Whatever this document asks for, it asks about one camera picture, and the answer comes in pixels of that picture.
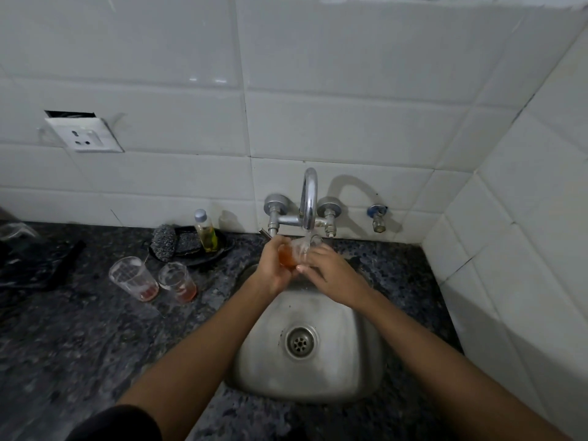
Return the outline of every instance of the white outlet cover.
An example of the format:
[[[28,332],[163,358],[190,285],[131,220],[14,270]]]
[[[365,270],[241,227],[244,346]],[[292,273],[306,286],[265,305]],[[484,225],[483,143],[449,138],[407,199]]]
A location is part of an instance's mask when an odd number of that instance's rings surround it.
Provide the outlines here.
[[[123,153],[101,118],[45,118],[67,147],[76,152]]]

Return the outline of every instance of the stainless steel sink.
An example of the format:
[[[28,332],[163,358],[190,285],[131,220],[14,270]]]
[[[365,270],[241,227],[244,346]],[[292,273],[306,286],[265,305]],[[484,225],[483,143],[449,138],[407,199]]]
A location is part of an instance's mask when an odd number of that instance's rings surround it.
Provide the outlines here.
[[[236,289],[254,273],[243,271]],[[225,382],[244,392],[306,403],[343,403],[373,393],[384,354],[376,329],[304,278],[261,315]]]

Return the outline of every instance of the chrome faucet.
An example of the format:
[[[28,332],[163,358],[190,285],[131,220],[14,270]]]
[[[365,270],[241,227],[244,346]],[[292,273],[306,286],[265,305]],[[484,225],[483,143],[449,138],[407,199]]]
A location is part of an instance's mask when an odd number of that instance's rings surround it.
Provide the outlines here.
[[[337,227],[334,219],[341,214],[339,200],[324,197],[317,201],[318,177],[313,168],[306,169],[304,183],[302,184],[302,197],[297,214],[288,215],[292,202],[282,194],[272,193],[265,199],[263,209],[269,215],[268,231],[274,237],[280,228],[280,224],[298,226],[306,230],[324,227],[327,237],[337,235]]]

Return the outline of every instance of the person's left arm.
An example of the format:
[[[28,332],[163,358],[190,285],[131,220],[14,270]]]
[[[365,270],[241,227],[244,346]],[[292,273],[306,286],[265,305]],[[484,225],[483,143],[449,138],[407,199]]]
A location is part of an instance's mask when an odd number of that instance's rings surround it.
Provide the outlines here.
[[[235,353],[261,313],[292,278],[281,266],[274,237],[263,249],[257,271],[206,323],[161,358],[117,405],[143,409],[164,441],[183,441],[215,394]]]

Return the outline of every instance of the glass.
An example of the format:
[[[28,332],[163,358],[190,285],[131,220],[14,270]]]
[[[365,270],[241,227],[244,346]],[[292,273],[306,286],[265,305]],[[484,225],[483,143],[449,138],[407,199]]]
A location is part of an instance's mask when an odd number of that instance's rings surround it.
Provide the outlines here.
[[[8,223],[0,226],[0,242],[24,258],[33,258],[45,240],[25,223]]]
[[[110,268],[108,278],[141,302],[153,300],[159,292],[159,284],[137,257],[118,260]]]
[[[168,263],[162,267],[158,279],[161,287],[171,291],[180,303],[188,303],[196,296],[196,284],[181,263]]]
[[[277,256],[280,264],[285,267],[296,267],[306,265],[306,255],[312,247],[319,246],[323,239],[317,235],[307,235],[289,244],[283,244],[277,248]]]

